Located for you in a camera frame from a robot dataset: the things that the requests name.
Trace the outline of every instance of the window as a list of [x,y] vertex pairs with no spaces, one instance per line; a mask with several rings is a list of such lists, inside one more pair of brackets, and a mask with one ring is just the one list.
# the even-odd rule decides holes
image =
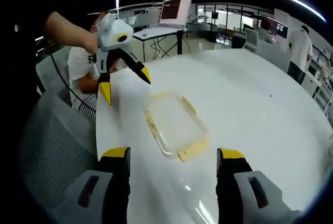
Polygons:
[[239,32],[240,31],[240,16],[241,16],[241,7],[240,6],[228,6],[228,21],[227,29]]
[[259,14],[260,14],[260,16],[264,16],[264,17],[267,17],[267,18],[274,19],[274,14],[271,14],[269,12],[260,10]]
[[197,6],[197,16],[199,16],[197,21],[199,23],[204,23],[204,5]]
[[216,12],[219,13],[215,25],[219,28],[225,29],[227,26],[227,6],[226,5],[216,5]]
[[129,25],[134,25],[136,18],[136,16],[129,17]]
[[215,12],[215,5],[206,5],[206,23],[214,23],[212,20],[212,13]]
[[257,19],[253,19],[252,17],[253,16],[251,14],[243,12],[243,15],[242,15],[242,18],[241,18],[241,27],[240,27],[241,30],[244,29],[244,24],[248,25],[252,28],[256,27],[256,25],[254,25],[254,23],[257,22]]

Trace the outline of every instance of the round table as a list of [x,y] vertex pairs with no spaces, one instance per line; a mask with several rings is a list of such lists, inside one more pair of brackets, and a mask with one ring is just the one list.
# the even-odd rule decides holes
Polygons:
[[[332,128],[299,84],[244,49],[145,65],[151,85],[124,69],[111,75],[112,106],[100,95],[97,100],[99,158],[108,149],[131,147],[129,223],[218,223],[218,147],[243,153],[282,190],[291,209],[308,206],[322,182]],[[194,160],[166,158],[150,132],[142,103],[162,91],[184,95],[209,131],[209,147]]]

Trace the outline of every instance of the gray mesh chair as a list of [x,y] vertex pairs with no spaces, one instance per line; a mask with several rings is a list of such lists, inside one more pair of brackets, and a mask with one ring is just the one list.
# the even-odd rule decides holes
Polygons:
[[256,32],[255,30],[246,28],[245,34],[246,34],[246,42],[245,42],[244,48],[248,49],[251,52],[255,52],[257,45],[258,45],[258,32]]
[[20,173],[28,191],[43,208],[53,208],[66,187],[96,164],[95,124],[46,91],[19,147]]

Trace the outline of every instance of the clear plastic container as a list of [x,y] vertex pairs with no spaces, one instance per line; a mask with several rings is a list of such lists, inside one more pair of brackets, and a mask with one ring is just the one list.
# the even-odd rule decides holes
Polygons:
[[176,93],[160,93],[144,105],[147,123],[163,154],[186,162],[208,145],[207,129],[189,101]]

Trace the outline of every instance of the white wall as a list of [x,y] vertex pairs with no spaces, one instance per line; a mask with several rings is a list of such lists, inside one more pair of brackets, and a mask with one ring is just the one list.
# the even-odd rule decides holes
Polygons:
[[[135,11],[148,10],[147,14],[135,15]],[[160,16],[160,7],[146,7],[136,8],[119,12],[119,18],[125,21],[132,27],[141,27],[149,25],[150,27],[156,27]]]
[[[227,14],[219,12],[219,11],[217,11],[217,12],[219,13],[219,18],[216,19],[216,25],[217,26],[226,25]],[[235,13],[231,13],[231,14],[229,13],[228,14],[228,26],[227,26],[227,28],[233,30],[234,27],[239,28],[239,24],[240,24],[240,15],[235,14]],[[242,25],[243,24],[250,25],[252,27],[253,26],[253,19],[249,18],[249,17],[246,17],[246,16],[243,16],[242,17]]]
[[[283,41],[283,43],[284,43],[283,48],[287,48],[287,46],[288,46],[288,39],[289,39],[290,33],[293,30],[300,29],[302,27],[302,25],[306,25],[303,22],[299,21],[298,19],[290,16],[288,13],[281,11],[279,9],[274,10],[274,19],[276,19],[277,21],[280,21],[281,23],[288,26],[287,39],[281,38],[281,41]],[[318,34],[311,27],[308,27],[308,28],[310,31],[309,37],[312,41],[312,44],[319,49],[328,50],[330,53],[333,53],[333,46],[331,46],[320,34]]]
[[196,4],[191,3],[191,5],[189,7],[188,15],[189,15],[189,17],[195,17],[196,14],[197,14],[197,12],[196,12]]

